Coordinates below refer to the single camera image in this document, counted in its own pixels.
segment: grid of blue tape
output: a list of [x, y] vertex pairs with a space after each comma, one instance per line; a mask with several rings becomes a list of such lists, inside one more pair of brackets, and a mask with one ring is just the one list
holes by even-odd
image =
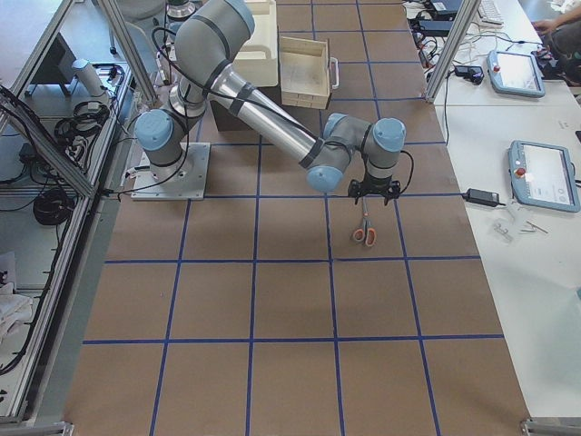
[[[295, 3], [295, 4], [284, 4], [278, 3], [279, 6], [297, 6], [297, 5], [309, 5], [311, 8], [311, 25], [312, 30], [310, 31], [299, 31], [299, 32], [291, 32], [287, 31], [286, 33], [305, 33], [305, 34], [312, 34], [313, 39], [316, 39], [317, 30], [315, 29], [314, 24], [314, 6], [316, 5], [313, 0], [310, 0], [308, 3]], [[333, 101], [369, 101], [373, 102], [376, 107], [376, 112], [378, 118], [381, 117], [380, 109], [379, 109], [379, 102], [381, 101], [402, 101], [402, 100], [420, 100], [418, 97], [410, 97], [410, 98], [378, 98], [377, 91], [375, 86], [375, 81], [373, 78], [373, 71], [371, 66], [373, 64], [416, 64], [417, 61], [370, 61], [369, 59], [369, 51], [368, 45], [366, 41], [365, 34], [369, 32], [407, 32], [407, 30], [392, 30], [392, 31], [374, 31], [374, 30], [363, 30], [363, 23], [360, 13], [360, 5], [401, 5], [400, 2], [387, 2], [387, 3], [360, 3], [356, 1], [355, 3], [326, 3], [326, 4], [317, 4], [317, 5], [355, 5], [358, 11], [358, 18], [359, 18], [359, 26], [360, 30], [348, 30], [348, 31], [341, 31], [341, 30], [325, 30], [322, 31], [324, 33], [336, 33], [336, 32], [356, 32], [361, 33], [363, 37], [363, 44], [365, 49], [365, 56], [366, 61], [358, 61], [358, 62], [341, 62], [341, 64], [366, 64], [369, 68], [369, 77], [371, 81], [371, 88], [373, 92], [373, 98], [334, 98]], [[200, 141], [200, 137], [202, 134], [203, 122], [200, 122], [198, 127], [198, 132], [196, 133], [196, 141]], [[320, 128], [322, 129], [322, 115], [320, 112]], [[436, 141], [436, 142], [406, 142], [406, 145], [414, 145], [414, 144], [444, 144], [443, 141]], [[237, 144], [212, 144], [215, 145], [237, 145]], [[344, 196], [341, 195], [261, 195], [261, 152], [262, 147], [268, 146], [263, 145], [261, 142], [261, 138], [259, 139], [258, 143], [258, 178], [257, 178], [257, 186], [256, 186], [256, 194], [255, 195], [208, 195], [207, 198], [249, 198], [249, 199], [256, 199], [256, 206], [255, 206], [255, 225], [254, 225], [254, 239], [253, 239], [253, 251], [252, 251], [252, 259], [247, 260], [186, 260], [182, 258], [183, 255], [183, 248], [185, 244], [185, 238], [187, 233], [188, 221], [190, 216], [190, 210], [192, 208], [191, 201], [188, 201], [187, 208], [184, 217], [184, 223], [182, 228], [182, 238], [180, 241], [180, 250], [179, 256], [177, 259], [172, 260], [150, 260], [150, 259], [131, 259], [131, 260], [123, 260], [123, 261], [106, 261], [106, 263], [110, 264], [124, 264], [124, 263], [175, 263], [176, 264], [176, 273], [172, 288], [172, 299], [170, 304], [170, 311], [168, 315], [168, 322], [166, 326], [166, 332], [164, 339], [138, 339], [138, 340], [87, 340], [84, 341], [85, 345], [105, 345], [105, 344], [162, 344], [162, 360], [159, 370], [159, 377], [157, 382], [157, 388], [155, 393], [155, 400], [153, 405], [153, 414], [150, 426], [150, 436], [154, 436], [155, 434], [155, 427], [157, 421], [157, 415], [159, 410], [161, 392], [162, 392], [162, 385], [163, 385], [163, 376], [165, 372], [165, 364], [167, 360], [167, 352], [169, 345], [175, 343], [248, 343], [249, 345], [249, 360], [248, 360], [248, 380], [247, 380], [247, 395], [246, 395], [246, 423], [245, 423], [245, 436], [251, 435], [251, 389], [252, 389], [252, 370], [253, 370], [253, 348], [255, 343], [285, 343], [285, 342], [332, 342], [334, 344], [334, 351], [335, 351], [335, 371], [336, 371], [336, 381], [337, 381], [337, 401], [338, 401], [338, 408], [339, 408], [339, 419], [340, 419], [340, 433], [341, 436], [346, 435], [345, 431], [345, 420], [343, 415], [343, 407], [342, 407], [342, 391], [341, 391], [341, 375], [340, 375], [340, 347], [339, 344], [342, 342], [393, 342], [393, 341], [416, 341], [419, 343], [421, 359], [423, 363], [426, 383], [428, 386], [428, 396], [429, 402], [431, 406], [434, 427], [437, 436], [441, 436], [441, 430], [439, 427], [439, 420], [438, 420], [438, 411], [436, 406], [436, 401], [434, 398], [434, 392], [432, 389], [432, 383], [429, 374], [429, 366], [428, 366], [428, 358], [426, 355], [424, 342], [425, 341], [441, 341], [441, 340], [486, 340], [486, 339], [502, 339], [504, 336], [502, 334], [465, 334], [465, 335], [424, 335], [421, 331], [421, 323], [419, 319], [419, 311], [418, 306], [416, 303], [416, 295], [414, 292], [413, 281], [411, 278], [411, 271], [409, 268], [409, 262], [411, 261], [449, 261], [449, 260], [464, 260], [464, 259], [479, 259], [479, 256], [408, 256], [407, 249], [406, 249], [406, 242], [404, 239], [403, 227], [402, 222], [399, 217], [399, 205], [398, 201], [394, 202], [396, 218], [398, 223], [399, 229], [399, 238], [401, 242], [401, 247], [403, 251], [403, 256], [400, 257], [375, 257], [375, 258], [334, 258], [330, 243], [330, 211], [329, 211], [329, 199], [330, 198], [343, 198]], [[410, 193], [406, 194], [405, 196], [413, 197], [413, 196], [458, 196], [459, 193]], [[325, 219], [326, 219], [326, 227], [327, 227], [327, 250], [328, 250], [328, 258], [327, 259], [306, 259], [306, 260], [261, 260], [258, 259], [258, 226], [260, 220], [260, 199], [261, 198], [288, 198], [288, 199], [296, 199], [296, 198], [321, 198], [324, 200], [325, 204]], [[412, 308], [416, 323], [417, 334], [416, 335], [408, 335], [408, 336], [378, 336], [378, 337], [340, 337], [338, 335], [337, 329], [337, 310], [335, 305], [335, 289], [334, 289], [334, 281], [333, 281], [333, 264], [335, 262], [379, 262], [379, 261], [403, 261], [406, 267], [406, 273], [408, 276], [408, 285], [409, 285], [409, 294], [412, 301]], [[230, 339], [205, 339], [205, 338], [186, 338], [186, 339], [172, 339], [171, 338], [171, 331], [172, 331], [172, 319], [173, 319], [173, 310], [175, 307], [175, 300], [177, 296], [177, 289], [178, 283], [180, 281], [180, 273], [181, 267], [183, 264], [186, 263], [251, 263], [252, 264], [252, 280], [251, 280], [251, 319], [250, 319], [250, 331], [248, 338], [230, 338]], [[324, 338], [254, 338], [254, 309], [255, 309], [255, 295], [256, 295], [256, 271], [257, 265], [259, 263], [327, 263], [329, 265], [329, 275], [330, 275], [330, 301], [331, 301], [331, 309], [332, 309], [332, 323], [333, 323], [333, 336], [332, 337], [324, 337]]]

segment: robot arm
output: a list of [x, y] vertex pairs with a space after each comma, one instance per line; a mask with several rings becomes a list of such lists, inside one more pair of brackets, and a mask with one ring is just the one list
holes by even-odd
[[345, 114], [332, 114], [319, 138], [300, 125], [252, 84], [239, 76], [232, 61], [254, 30], [243, 0], [209, 0], [186, 21], [175, 37], [183, 77], [161, 110], [144, 114], [135, 126], [158, 177], [169, 175], [180, 162], [181, 139], [203, 116], [207, 99], [224, 106], [256, 132], [292, 156], [307, 170], [315, 190], [335, 190], [359, 152], [366, 164], [361, 182], [351, 181], [349, 196], [399, 196], [393, 169], [403, 147], [405, 126], [396, 119], [374, 124]]

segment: monitor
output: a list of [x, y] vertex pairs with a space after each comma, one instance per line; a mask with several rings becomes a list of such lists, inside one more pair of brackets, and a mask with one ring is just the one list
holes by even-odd
[[579, 212], [574, 167], [568, 150], [557, 145], [515, 141], [509, 155], [517, 200], [565, 212]]
[[541, 72], [533, 55], [492, 50], [487, 66], [492, 87], [498, 93], [534, 98], [545, 95]]

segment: white table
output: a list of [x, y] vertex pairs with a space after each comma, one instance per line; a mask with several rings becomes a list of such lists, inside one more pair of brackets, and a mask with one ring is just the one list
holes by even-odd
[[[534, 37], [517, 0], [497, 0], [505, 31], [515, 40]], [[490, 43], [479, 41], [487, 53]], [[512, 50], [528, 50], [513, 47]], [[504, 42], [499, 49], [504, 49]], [[454, 76], [448, 92], [449, 153], [462, 191], [477, 188], [511, 197], [507, 149], [516, 139], [568, 148], [581, 168], [581, 108], [562, 83], [549, 83], [542, 99], [496, 94]], [[443, 123], [444, 86], [436, 100]], [[548, 230], [507, 243], [493, 230], [505, 209], [467, 203], [520, 386], [533, 417], [581, 415], [581, 214], [531, 208], [531, 221]]]

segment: person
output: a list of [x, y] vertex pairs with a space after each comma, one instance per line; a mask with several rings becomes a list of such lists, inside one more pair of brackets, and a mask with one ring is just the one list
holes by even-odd
[[571, 86], [581, 85], [581, 5], [557, 18], [534, 21], [533, 27], [546, 48], [537, 54], [545, 59], [548, 51], [548, 57], [556, 60], [543, 74], [555, 74]]
[[559, 55], [581, 52], [581, 5], [552, 20], [534, 21], [533, 27]]

